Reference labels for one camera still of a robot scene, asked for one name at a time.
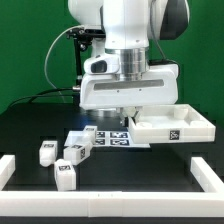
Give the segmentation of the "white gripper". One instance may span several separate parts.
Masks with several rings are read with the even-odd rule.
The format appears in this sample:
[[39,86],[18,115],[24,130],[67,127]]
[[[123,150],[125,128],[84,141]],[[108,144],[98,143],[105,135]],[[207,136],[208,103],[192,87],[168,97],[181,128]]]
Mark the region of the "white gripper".
[[135,107],[138,119],[143,106],[174,104],[178,99],[177,64],[154,65],[139,80],[121,81],[114,74],[85,74],[81,83],[80,106],[85,110],[121,108],[120,123],[129,125],[125,108]]

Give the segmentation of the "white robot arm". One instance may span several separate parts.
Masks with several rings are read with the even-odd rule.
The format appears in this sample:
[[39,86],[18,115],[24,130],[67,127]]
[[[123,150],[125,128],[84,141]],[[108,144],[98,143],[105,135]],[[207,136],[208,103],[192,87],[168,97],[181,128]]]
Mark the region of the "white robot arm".
[[174,104],[179,66],[148,60],[149,41],[173,40],[189,24],[187,0],[68,0],[83,41],[93,46],[84,62],[80,106],[115,109],[128,124],[144,106]]

